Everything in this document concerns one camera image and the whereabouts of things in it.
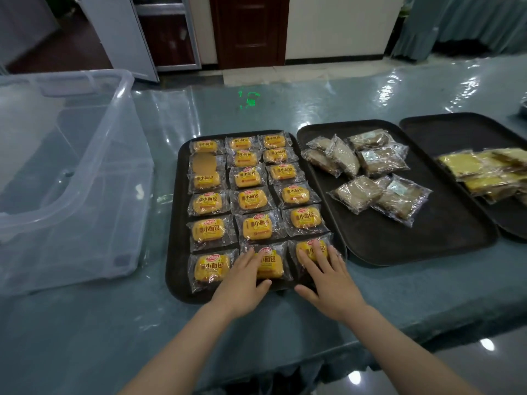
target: white wall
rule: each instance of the white wall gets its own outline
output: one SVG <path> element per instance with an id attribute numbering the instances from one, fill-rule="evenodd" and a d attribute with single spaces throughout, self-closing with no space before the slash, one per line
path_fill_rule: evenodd
<path id="1" fill-rule="evenodd" d="M 13 62 L 57 29 L 45 0 L 0 0 L 0 65 Z"/>
<path id="2" fill-rule="evenodd" d="M 286 59 L 382 54 L 404 0 L 290 0 Z"/>
<path id="3" fill-rule="evenodd" d="M 217 64 L 218 57 L 216 56 L 209 0 L 190 0 L 190 9 L 201 63 Z"/>

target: clear plastic container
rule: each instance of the clear plastic container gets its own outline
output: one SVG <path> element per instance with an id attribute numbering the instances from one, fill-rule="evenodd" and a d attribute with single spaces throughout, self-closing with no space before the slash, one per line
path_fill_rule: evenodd
<path id="1" fill-rule="evenodd" d="M 133 272 L 153 160 L 129 72 L 0 77 L 0 294 Z"/>

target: black tray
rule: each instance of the black tray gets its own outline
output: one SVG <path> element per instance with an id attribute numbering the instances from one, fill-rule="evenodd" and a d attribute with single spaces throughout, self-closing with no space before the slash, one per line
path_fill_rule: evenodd
<path id="1" fill-rule="evenodd" d="M 412 228 L 369 208 L 359 215 L 330 198 L 328 191 L 346 183 L 312 166 L 321 194 L 337 220 L 346 246 L 360 259 L 388 266 L 421 259 L 461 254 L 494 244 L 498 231 L 492 220 L 448 174 L 428 157 L 398 126 L 384 120 L 363 120 L 305 126 L 297 133 L 303 148 L 317 136 L 342 139 L 375 128 L 387 130 L 400 143 L 410 146 L 406 163 L 411 170 L 394 172 L 433 192 L 418 212 Z"/>
<path id="2" fill-rule="evenodd" d="M 471 112 L 406 118 L 399 125 L 432 158 L 469 148 L 527 149 L 527 139 L 491 118 Z M 504 199 L 489 205 L 484 199 L 477 199 L 507 237 L 527 241 L 527 208 L 518 200 Z"/>
<path id="3" fill-rule="evenodd" d="M 181 148 L 179 149 L 178 153 L 178 165 L 176 169 L 175 174 L 175 183 L 174 183 L 174 199 L 172 201 L 172 217 L 170 221 L 170 233 L 169 233 L 169 242 L 168 242 L 168 252 L 167 252 L 167 267 L 165 270 L 165 281 L 167 283 L 167 286 L 177 299 L 179 299 L 182 302 L 186 303 L 205 303 L 208 302 L 212 295 L 214 294 L 215 286 L 211 286 L 210 289 L 205 291 L 199 291 L 194 294 L 192 294 L 190 283 L 188 280 L 188 273 L 187 273 L 187 264 L 188 264 L 188 258 L 190 255 L 190 231 L 186 224 L 191 221 L 198 220 L 197 218 L 190 218 L 187 214 L 187 207 L 190 202 L 191 195 L 187 194 L 187 190 L 189 187 L 189 179 L 187 177 L 187 172 L 189 168 L 189 158 L 190 158 L 190 150 L 189 150 L 189 144 L 191 141 L 196 141 L 199 139 L 225 139 L 225 137 L 249 137 L 254 136 L 258 134 L 263 133 L 276 133 L 279 132 L 278 130 L 269 130 L 265 132 L 242 132 L 242 133 L 230 133 L 230 134 L 222 134 L 217 136 L 204 136 L 199 137 L 197 139 L 192 139 L 190 141 L 187 141 L 184 143 Z M 293 150 L 299 157 L 299 165 L 300 168 L 305 172 L 306 179 L 309 182 L 309 185 L 312 187 L 313 190 L 318 192 L 320 195 L 320 189 L 317 186 L 316 180 L 314 178 L 313 172 L 309 168 L 309 163 L 307 163 L 305 160 L 300 158 L 300 146 L 298 144 L 298 141 L 294 137 L 291 136 L 291 139 L 293 141 Z M 274 198 L 274 202 L 278 205 L 278 196 L 273 190 L 273 186 L 268 186 L 269 191 L 271 192 L 271 195 Z M 338 227 L 335 223 L 335 219 L 333 218 L 333 215 L 329 211 L 328 207 L 324 202 L 321 204 L 322 217 L 324 218 L 324 221 L 326 223 L 326 226 L 330 231 L 333 232 L 333 245 L 339 252 L 342 253 L 343 258 L 347 258 L 347 251 L 346 251 L 346 245 L 344 245 L 344 241 L 342 239 L 342 235 L 338 231 Z M 294 240 L 301 240 L 301 239 L 308 239 L 312 238 L 314 235 L 304 235 L 304 236 L 296 236 L 294 237 Z M 286 239 L 278 239 L 273 242 L 282 242 L 289 240 L 291 238 Z M 218 250 L 226 250 L 226 249 L 239 249 L 239 244 L 231 244 L 229 246 L 219 248 L 219 249 L 213 249 L 210 251 L 218 251 Z M 289 288 L 293 288 L 296 284 L 304 284 L 304 285 L 312 285 L 312 280 L 308 274 L 301 274 L 295 264 L 293 263 L 293 260 L 291 259 L 291 256 L 289 255 L 289 251 L 287 252 L 287 264 L 291 270 L 291 274 L 293 275 L 293 281 L 285 281 L 285 280 L 273 280 L 273 285 L 271 286 L 271 291 L 280 291 L 280 290 L 286 290 Z"/>

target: blue tablecloth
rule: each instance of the blue tablecloth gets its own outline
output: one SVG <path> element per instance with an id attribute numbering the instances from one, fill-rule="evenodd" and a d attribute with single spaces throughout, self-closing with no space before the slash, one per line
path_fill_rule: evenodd
<path id="1" fill-rule="evenodd" d="M 176 157 L 188 139 L 461 111 L 488 115 L 527 136 L 527 123 L 517 117 L 527 91 L 525 66 L 527 56 L 500 57 L 332 81 L 136 92 L 155 160 L 140 267 L 123 279 L 0 300 L 2 393 L 115 393 L 197 311 L 164 283 Z M 360 267 L 351 256 L 348 268 L 366 300 L 420 342 L 513 321 L 527 311 L 527 244 L 507 239 L 480 252 L 383 269 Z M 345 327 L 292 291 L 273 293 L 229 327 L 198 389 L 290 373 L 300 364 L 306 376 L 326 364 L 326 374 L 336 378 L 370 363 Z"/>

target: plastic table cover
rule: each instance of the plastic table cover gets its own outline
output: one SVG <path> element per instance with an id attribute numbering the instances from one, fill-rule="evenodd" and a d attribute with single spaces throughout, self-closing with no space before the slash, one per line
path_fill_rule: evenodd
<path id="1" fill-rule="evenodd" d="M 332 81 L 136 92 L 155 161 L 140 267 L 122 279 L 1 299 L 3 392 L 115 393 L 197 311 L 164 283 L 176 157 L 188 139 L 255 129 L 294 133 L 304 125 L 346 120 L 398 123 L 460 111 L 488 115 L 527 136 L 527 122 L 517 116 L 527 91 L 526 65 L 527 56 L 499 57 Z M 348 269 L 370 304 L 437 348 L 461 341 L 445 333 L 467 328 L 478 338 L 525 316 L 526 255 L 527 244 L 500 239 L 479 252 L 381 269 L 355 265 L 350 256 Z M 273 371 L 291 374 L 300 364 L 305 380 L 336 379 L 371 363 L 345 327 L 293 291 L 271 293 L 229 327 L 197 389 L 253 375 L 269 378 Z"/>

